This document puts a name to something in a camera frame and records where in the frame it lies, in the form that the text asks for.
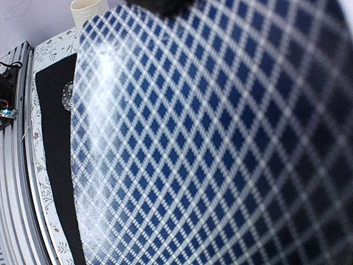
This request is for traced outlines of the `black white chip stack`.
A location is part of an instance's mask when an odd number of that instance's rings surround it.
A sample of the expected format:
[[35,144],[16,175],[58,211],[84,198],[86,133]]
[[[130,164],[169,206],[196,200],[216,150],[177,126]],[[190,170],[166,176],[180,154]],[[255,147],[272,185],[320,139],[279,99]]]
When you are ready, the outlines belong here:
[[71,111],[72,106],[73,106],[73,81],[69,81],[64,85],[64,88],[62,90],[62,105],[64,109],[68,112]]

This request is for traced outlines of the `black poker playing mat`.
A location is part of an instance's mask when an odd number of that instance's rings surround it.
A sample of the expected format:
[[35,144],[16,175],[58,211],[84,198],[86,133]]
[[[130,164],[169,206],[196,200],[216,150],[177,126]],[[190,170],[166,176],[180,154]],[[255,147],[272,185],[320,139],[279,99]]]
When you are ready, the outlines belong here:
[[85,264],[79,235],[71,178],[71,113],[62,104],[62,91],[73,81],[77,55],[68,56],[39,71],[35,84],[41,108],[47,172],[54,203],[74,264]]

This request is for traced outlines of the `cream ceramic mug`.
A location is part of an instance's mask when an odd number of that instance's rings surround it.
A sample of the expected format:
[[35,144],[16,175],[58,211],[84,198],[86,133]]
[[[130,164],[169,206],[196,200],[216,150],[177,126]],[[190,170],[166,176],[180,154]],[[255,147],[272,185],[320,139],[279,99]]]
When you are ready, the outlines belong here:
[[71,2],[70,11],[77,27],[82,29],[83,24],[90,18],[109,10],[106,0],[75,0]]

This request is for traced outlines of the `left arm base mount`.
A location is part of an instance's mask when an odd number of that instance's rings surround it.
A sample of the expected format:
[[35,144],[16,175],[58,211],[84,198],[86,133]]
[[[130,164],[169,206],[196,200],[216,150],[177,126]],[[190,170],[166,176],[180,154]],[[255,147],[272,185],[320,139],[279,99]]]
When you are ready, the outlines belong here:
[[19,70],[23,67],[20,61],[6,64],[1,62],[6,69],[1,73],[1,130],[10,125],[17,117],[15,108],[15,93]]

